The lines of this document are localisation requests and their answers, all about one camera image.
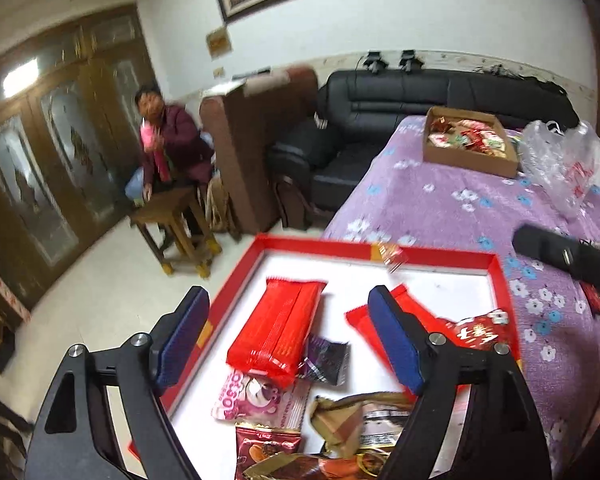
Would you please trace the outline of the red patterned snack bag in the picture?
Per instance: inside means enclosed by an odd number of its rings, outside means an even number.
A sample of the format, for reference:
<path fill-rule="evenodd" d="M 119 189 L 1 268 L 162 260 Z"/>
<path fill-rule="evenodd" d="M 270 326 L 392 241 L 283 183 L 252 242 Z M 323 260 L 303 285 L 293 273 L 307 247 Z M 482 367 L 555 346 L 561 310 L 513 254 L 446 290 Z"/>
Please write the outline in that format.
<path fill-rule="evenodd" d="M 490 350 L 496 344 L 513 344 L 509 315 L 502 309 L 494 309 L 487 314 L 463 318 L 457 322 L 440 318 L 440 322 L 445 335 L 464 348 Z"/>

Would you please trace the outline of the gold brown snack packet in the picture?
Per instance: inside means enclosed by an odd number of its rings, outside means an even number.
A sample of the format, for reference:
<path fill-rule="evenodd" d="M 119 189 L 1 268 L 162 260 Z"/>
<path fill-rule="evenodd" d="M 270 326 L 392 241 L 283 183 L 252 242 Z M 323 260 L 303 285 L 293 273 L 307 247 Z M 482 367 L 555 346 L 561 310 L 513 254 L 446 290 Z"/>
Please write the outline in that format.
<path fill-rule="evenodd" d="M 400 392 L 361 393 L 338 400 L 317 396 L 308 416 L 323 440 L 318 454 L 350 458 L 365 451 L 390 452 L 414 406 L 415 401 Z"/>

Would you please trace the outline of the dark purple snack packet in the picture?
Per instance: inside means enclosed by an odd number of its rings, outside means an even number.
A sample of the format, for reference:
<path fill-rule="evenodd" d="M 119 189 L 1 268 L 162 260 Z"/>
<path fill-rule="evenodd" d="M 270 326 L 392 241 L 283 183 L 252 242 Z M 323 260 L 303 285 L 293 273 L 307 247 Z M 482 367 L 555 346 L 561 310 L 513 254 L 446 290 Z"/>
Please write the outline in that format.
<path fill-rule="evenodd" d="M 309 334 L 296 377 L 332 387 L 343 386 L 347 378 L 349 356 L 350 344 Z"/>

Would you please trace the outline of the pink bear snack packet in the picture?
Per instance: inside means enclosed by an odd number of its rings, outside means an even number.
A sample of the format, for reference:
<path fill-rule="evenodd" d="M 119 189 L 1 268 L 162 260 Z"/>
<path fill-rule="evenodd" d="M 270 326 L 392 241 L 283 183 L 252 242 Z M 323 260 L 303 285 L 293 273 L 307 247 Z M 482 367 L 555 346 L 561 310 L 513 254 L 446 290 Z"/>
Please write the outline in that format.
<path fill-rule="evenodd" d="M 302 379 L 281 389 L 266 378 L 230 370 L 211 415 L 222 422 L 299 431 L 310 389 L 311 385 Z"/>

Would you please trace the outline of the cardboard box of snacks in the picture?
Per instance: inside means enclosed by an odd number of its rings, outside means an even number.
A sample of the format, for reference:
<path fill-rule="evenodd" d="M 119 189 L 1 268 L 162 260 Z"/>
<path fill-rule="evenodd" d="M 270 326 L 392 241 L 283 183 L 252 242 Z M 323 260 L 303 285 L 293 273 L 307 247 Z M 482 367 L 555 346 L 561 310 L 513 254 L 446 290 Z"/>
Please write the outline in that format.
<path fill-rule="evenodd" d="M 513 179 L 518 157 L 498 118 L 491 114 L 430 107 L 422 129 L 425 162 Z"/>

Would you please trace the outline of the purple floral tablecloth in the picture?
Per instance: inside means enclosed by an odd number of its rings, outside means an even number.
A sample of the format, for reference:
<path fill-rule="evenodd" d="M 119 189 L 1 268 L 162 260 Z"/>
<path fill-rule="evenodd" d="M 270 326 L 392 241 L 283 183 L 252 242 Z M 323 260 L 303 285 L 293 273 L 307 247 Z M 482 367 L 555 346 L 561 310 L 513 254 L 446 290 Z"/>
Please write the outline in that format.
<path fill-rule="evenodd" d="M 576 455 L 600 395 L 600 316 L 570 276 L 516 255 L 512 237 L 529 222 L 600 242 L 600 190 L 592 188 L 577 218 L 566 220 L 523 174 L 506 179 L 425 162 L 424 123 L 418 116 L 402 120 L 324 237 L 498 255 L 516 313 L 524 376 L 550 466 L 560 474 Z"/>

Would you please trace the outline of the clear plastic bag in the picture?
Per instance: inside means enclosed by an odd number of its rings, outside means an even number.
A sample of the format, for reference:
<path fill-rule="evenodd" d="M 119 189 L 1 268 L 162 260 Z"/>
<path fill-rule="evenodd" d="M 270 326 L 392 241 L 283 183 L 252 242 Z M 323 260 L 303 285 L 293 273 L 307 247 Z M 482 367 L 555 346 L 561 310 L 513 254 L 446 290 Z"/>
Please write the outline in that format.
<path fill-rule="evenodd" d="M 552 126 L 556 122 L 526 125 L 518 141 L 518 159 L 522 172 L 542 188 L 558 214 L 573 219 L 593 183 L 600 138 L 588 122 L 565 131 Z"/>

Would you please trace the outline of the red tray with white base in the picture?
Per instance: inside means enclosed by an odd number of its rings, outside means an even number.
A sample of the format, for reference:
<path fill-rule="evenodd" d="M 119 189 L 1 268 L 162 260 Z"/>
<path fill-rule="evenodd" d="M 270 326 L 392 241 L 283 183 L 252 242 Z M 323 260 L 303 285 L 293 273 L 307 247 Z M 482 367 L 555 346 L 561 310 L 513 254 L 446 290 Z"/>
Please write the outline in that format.
<path fill-rule="evenodd" d="M 268 278 L 323 281 L 326 284 L 312 330 L 350 346 L 348 377 L 340 388 L 315 385 L 314 396 L 337 399 L 355 393 L 398 391 L 401 386 L 374 350 L 346 319 L 366 304 L 376 285 L 405 286 L 437 318 L 457 322 L 495 309 L 508 313 L 508 336 L 514 356 L 520 353 L 508 281 L 490 252 L 460 252 L 405 247 L 404 263 L 390 271 L 375 244 L 259 235 L 214 295 L 180 380 L 161 398 L 173 429 L 197 474 L 230 479 L 236 467 L 235 429 L 212 415 L 230 369 L 226 352 L 265 291 Z"/>

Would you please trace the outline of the wooden stool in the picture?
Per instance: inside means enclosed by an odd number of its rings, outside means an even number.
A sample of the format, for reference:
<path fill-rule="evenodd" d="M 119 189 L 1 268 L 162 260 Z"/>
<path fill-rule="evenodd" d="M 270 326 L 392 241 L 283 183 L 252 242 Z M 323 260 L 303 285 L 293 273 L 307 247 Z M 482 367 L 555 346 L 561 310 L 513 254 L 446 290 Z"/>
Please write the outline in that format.
<path fill-rule="evenodd" d="M 178 266 L 191 266 L 201 278 L 208 278 L 213 258 L 222 252 L 198 204 L 196 188 L 155 194 L 148 204 L 130 214 L 130 223 L 166 275 L 172 275 Z M 164 229 L 165 243 L 155 241 L 150 226 Z"/>

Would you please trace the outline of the black leather sofa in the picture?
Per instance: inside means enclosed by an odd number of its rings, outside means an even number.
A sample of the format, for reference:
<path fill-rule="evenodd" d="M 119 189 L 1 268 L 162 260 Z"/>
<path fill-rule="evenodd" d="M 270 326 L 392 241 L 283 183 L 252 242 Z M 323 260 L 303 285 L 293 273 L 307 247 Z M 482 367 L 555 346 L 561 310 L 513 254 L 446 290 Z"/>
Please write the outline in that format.
<path fill-rule="evenodd" d="M 280 130 L 266 150 L 280 218 L 306 230 L 332 218 L 404 118 L 444 106 L 488 113 L 507 129 L 535 119 L 562 128 L 579 118 L 554 82 L 457 70 L 337 70 L 317 90 L 314 109 Z"/>

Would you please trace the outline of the seated person in maroon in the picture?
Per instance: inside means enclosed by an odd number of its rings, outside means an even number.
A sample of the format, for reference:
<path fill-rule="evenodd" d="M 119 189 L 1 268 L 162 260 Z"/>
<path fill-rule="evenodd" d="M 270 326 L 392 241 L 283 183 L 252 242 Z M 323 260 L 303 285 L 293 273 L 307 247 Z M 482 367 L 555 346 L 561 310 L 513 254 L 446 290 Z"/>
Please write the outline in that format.
<path fill-rule="evenodd" d="M 214 151 L 194 118 L 180 104 L 167 103 L 158 84 L 143 84 L 134 96 L 140 113 L 143 201 L 174 188 L 204 192 L 212 178 Z"/>

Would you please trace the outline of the wooden glass door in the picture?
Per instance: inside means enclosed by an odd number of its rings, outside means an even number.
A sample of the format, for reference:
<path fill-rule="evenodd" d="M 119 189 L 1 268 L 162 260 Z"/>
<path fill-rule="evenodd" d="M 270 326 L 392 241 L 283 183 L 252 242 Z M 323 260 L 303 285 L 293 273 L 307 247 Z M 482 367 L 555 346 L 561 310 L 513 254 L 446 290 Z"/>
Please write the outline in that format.
<path fill-rule="evenodd" d="M 0 56 L 0 275 L 27 308 L 128 212 L 153 76 L 132 4 Z"/>

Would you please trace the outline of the small gold wall plaque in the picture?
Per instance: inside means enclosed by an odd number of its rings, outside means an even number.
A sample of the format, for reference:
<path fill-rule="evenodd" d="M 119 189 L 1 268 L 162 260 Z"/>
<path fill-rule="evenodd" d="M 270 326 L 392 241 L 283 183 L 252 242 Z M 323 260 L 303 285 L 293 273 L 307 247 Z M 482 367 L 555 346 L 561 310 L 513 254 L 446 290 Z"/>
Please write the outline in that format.
<path fill-rule="evenodd" d="M 219 58 L 233 51 L 230 35 L 226 26 L 217 28 L 209 32 L 206 36 L 206 44 L 209 55 L 212 58 Z"/>

